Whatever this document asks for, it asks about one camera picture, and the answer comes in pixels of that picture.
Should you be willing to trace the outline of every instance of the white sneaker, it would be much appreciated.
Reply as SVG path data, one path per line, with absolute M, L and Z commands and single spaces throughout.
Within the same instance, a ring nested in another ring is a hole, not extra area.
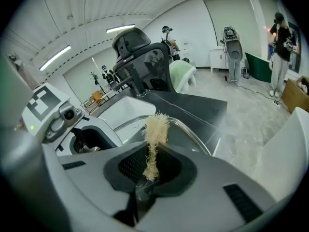
M 275 97 L 279 98 L 279 92 L 277 90 L 275 91 Z
M 271 97 L 274 96 L 274 91 L 273 91 L 272 89 L 269 90 L 269 95 L 270 95 Z
M 306 85 L 303 85 L 301 89 L 305 92 L 305 94 L 308 94 L 308 88 Z

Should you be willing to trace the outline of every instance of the white cabinet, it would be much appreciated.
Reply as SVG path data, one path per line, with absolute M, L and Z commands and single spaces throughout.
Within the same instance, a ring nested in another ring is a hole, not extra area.
M 223 51 L 223 47 L 216 47 L 209 50 L 211 59 L 211 72 L 212 69 L 228 69 L 227 59 Z

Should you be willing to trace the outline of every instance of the black mesh chair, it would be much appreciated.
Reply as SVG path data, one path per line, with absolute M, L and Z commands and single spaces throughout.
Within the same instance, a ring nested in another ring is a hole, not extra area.
M 121 32 L 112 43 L 117 54 L 113 71 L 123 81 L 130 77 L 127 66 L 134 66 L 145 89 L 176 92 L 169 75 L 168 50 L 162 43 L 151 44 L 138 28 Z

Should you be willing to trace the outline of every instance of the person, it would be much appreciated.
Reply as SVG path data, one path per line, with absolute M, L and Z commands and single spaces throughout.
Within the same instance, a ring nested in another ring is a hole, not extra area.
M 284 77 L 289 69 L 289 61 L 291 52 L 284 46 L 287 40 L 290 40 L 293 45 L 295 43 L 295 36 L 292 34 L 288 26 L 284 22 L 283 14 L 275 13 L 275 24 L 270 29 L 270 34 L 276 34 L 275 50 L 271 56 L 272 74 L 269 95 L 276 98 L 279 97 L 280 92 L 283 92 Z
M 163 33 L 162 40 L 169 41 L 170 44 L 172 45 L 173 49 L 171 50 L 171 56 L 173 58 L 173 61 L 175 61 L 175 60 L 180 60 L 180 56 L 178 54 L 179 48 L 176 44 L 176 41 L 170 37 L 170 32 L 172 30 L 173 29 L 170 29 L 168 26 L 164 26 L 162 28 L 162 33 Z

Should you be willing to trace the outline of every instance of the cardboard box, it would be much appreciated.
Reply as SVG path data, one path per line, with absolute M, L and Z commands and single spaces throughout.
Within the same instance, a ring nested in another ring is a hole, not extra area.
M 301 79 L 305 78 L 309 82 L 309 78 L 302 76 L 297 81 L 288 79 L 282 94 L 282 99 L 288 107 L 290 113 L 298 106 L 309 113 L 309 95 L 297 86 Z

